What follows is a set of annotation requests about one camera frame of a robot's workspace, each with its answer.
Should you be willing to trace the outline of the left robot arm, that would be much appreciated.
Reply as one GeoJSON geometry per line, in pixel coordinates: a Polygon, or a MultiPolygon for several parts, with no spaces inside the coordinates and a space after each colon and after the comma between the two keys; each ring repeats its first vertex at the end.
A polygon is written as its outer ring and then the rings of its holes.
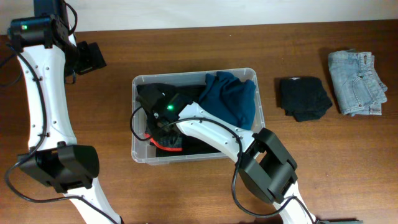
{"type": "Polygon", "coordinates": [[[66,77],[103,68],[97,43],[77,42],[65,1],[35,0],[32,17],[14,19],[9,48],[21,65],[27,90],[30,135],[16,167],[70,200],[87,223],[121,223],[98,180],[100,162],[93,146],[79,145],[65,94],[66,77]]]}

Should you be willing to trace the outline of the light blue jeans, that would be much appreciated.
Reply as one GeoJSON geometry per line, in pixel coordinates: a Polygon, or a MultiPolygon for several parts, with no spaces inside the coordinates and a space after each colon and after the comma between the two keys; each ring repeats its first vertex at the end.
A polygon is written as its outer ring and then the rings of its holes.
{"type": "Polygon", "coordinates": [[[371,52],[354,49],[328,55],[328,69],[340,112],[343,115],[382,115],[387,86],[374,68],[371,52]]]}

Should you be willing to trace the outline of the small black shirt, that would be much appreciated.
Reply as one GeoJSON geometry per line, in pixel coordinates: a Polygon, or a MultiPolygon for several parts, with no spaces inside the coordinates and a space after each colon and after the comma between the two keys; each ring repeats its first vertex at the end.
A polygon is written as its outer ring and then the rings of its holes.
{"type": "Polygon", "coordinates": [[[280,107],[298,122],[318,120],[333,105],[322,81],[316,77],[282,79],[279,89],[280,107]]]}

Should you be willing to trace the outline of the black shorts with red trim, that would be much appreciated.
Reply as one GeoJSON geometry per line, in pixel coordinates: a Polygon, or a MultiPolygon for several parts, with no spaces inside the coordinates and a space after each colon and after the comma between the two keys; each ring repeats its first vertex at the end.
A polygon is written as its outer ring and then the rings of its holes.
{"type": "Polygon", "coordinates": [[[161,130],[153,116],[147,117],[144,137],[150,137],[150,142],[161,150],[169,152],[181,152],[183,150],[182,135],[173,129],[161,130]]]}

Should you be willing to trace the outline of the blue cloth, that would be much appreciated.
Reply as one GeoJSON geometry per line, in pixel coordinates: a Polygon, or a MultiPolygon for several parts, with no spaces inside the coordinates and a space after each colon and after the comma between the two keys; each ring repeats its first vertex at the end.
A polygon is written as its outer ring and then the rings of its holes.
{"type": "Polygon", "coordinates": [[[205,77],[206,87],[198,104],[208,113],[235,127],[250,130],[256,114],[254,95],[256,85],[242,82],[232,73],[218,71],[205,77]]]}

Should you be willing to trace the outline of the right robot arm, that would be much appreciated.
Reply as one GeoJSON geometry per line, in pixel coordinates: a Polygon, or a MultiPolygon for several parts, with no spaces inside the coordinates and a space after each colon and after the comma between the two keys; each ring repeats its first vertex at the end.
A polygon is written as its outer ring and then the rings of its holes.
{"type": "Polygon", "coordinates": [[[235,127],[191,98],[154,85],[146,86],[136,100],[159,122],[153,136],[174,129],[207,143],[235,163],[231,193],[239,209],[256,218],[280,215],[284,223],[316,223],[299,192],[297,163],[272,131],[262,128],[254,133],[235,127]],[[263,215],[244,208],[236,195],[238,178],[255,197],[275,206],[275,211],[263,215]]]}

